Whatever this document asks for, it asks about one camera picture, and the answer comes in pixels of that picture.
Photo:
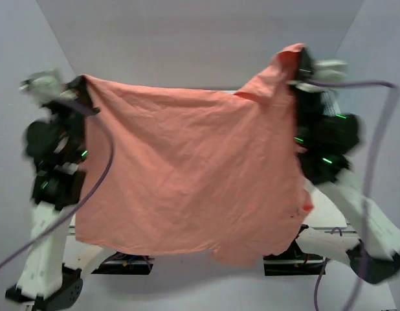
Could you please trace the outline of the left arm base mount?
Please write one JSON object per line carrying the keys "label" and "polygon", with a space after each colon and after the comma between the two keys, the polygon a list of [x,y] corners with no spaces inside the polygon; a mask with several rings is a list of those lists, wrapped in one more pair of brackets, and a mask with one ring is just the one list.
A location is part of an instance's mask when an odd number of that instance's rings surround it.
{"label": "left arm base mount", "polygon": [[103,262],[92,274],[95,275],[149,275],[154,258],[142,255],[119,255]]}

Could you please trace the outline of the pink t shirt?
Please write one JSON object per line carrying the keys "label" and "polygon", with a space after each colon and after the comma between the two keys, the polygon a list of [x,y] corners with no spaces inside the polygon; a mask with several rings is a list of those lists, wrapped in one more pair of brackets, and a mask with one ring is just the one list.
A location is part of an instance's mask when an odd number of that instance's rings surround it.
{"label": "pink t shirt", "polygon": [[288,86],[303,47],[275,54],[233,94],[85,76],[113,144],[87,122],[83,191],[113,164],[76,213],[76,239],[134,255],[209,250],[242,266],[283,253],[312,209]]}

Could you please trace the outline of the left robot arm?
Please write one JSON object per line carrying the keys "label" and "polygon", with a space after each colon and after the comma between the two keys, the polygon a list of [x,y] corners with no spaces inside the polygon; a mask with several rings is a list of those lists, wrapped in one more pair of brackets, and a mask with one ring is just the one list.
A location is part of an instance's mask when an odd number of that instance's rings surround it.
{"label": "left robot arm", "polygon": [[87,157],[85,117],[66,102],[79,92],[63,83],[55,70],[30,75],[21,86],[50,115],[25,130],[25,151],[36,177],[32,187],[32,245],[18,282],[5,294],[33,310],[66,310],[78,299],[83,281],[79,268],[63,263],[73,209],[80,201]]}

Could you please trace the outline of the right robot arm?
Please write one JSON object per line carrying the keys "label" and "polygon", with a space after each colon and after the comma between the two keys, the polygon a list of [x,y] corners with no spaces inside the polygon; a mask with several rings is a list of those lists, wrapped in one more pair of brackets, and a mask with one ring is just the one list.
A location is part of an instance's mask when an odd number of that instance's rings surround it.
{"label": "right robot arm", "polygon": [[[385,81],[344,83],[332,71],[342,62],[316,62],[307,49],[298,54],[291,81],[296,99],[295,140],[303,148],[298,159],[313,190],[330,199],[355,230],[353,236],[328,234],[303,226],[285,242],[286,253],[295,259],[305,253],[339,261],[369,284],[379,284],[400,272],[400,229],[371,198],[377,158],[386,128],[400,97],[400,89]],[[366,170],[358,182],[347,159],[361,141],[361,118],[352,113],[327,115],[322,94],[330,88],[387,87],[389,92],[373,132]]]}

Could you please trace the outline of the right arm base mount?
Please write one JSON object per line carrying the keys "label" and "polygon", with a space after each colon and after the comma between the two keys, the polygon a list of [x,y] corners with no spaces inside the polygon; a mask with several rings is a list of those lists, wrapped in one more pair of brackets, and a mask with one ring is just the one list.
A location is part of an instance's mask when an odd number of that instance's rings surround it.
{"label": "right arm base mount", "polygon": [[307,276],[318,275],[322,270],[324,257],[304,253],[294,240],[280,255],[263,258],[265,276]]}

